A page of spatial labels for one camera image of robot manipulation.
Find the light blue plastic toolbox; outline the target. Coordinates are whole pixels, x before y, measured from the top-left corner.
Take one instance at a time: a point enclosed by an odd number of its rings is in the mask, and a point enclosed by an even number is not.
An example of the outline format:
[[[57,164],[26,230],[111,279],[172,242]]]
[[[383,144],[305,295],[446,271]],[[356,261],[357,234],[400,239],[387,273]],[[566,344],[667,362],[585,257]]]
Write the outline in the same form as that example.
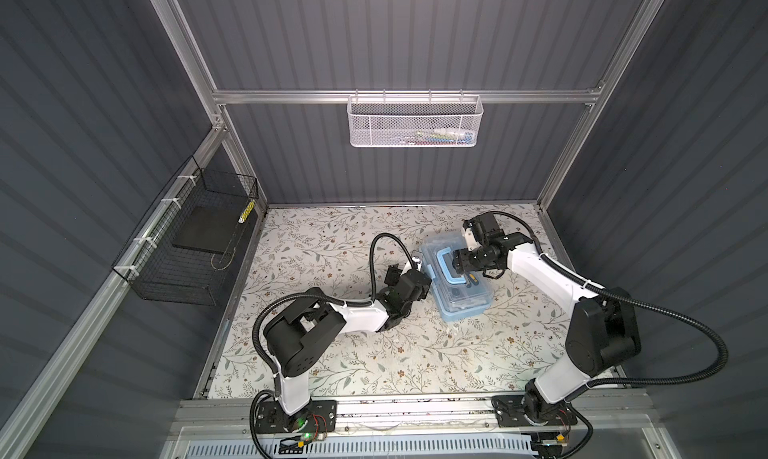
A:
[[[467,287],[465,274],[454,269],[452,253],[465,246],[462,235],[452,232],[427,237],[420,249],[423,269],[432,279],[430,292],[447,323],[483,314],[493,302],[492,287],[479,273],[472,274],[480,284]]]

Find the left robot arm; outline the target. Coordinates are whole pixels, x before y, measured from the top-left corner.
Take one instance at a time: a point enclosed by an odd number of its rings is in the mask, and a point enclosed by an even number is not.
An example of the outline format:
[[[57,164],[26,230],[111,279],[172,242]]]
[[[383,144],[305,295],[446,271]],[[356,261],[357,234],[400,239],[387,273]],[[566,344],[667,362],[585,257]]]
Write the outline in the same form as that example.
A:
[[[339,335],[380,333],[400,325],[431,284],[418,269],[392,265],[385,287],[367,301],[337,299],[314,287],[265,308],[254,324],[252,342],[271,370],[281,428],[299,431],[311,417],[309,372]]]

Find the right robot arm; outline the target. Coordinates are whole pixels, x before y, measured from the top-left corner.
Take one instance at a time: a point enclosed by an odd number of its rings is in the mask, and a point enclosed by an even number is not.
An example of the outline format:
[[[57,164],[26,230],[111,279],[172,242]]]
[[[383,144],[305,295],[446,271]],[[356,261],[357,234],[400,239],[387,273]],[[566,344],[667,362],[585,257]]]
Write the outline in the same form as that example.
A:
[[[523,277],[567,314],[565,353],[525,387],[521,409],[545,425],[605,370],[635,357],[641,340],[634,308],[601,295],[596,285],[544,252],[532,228],[505,212],[489,211],[462,224],[466,246],[453,253],[460,273],[507,270]]]

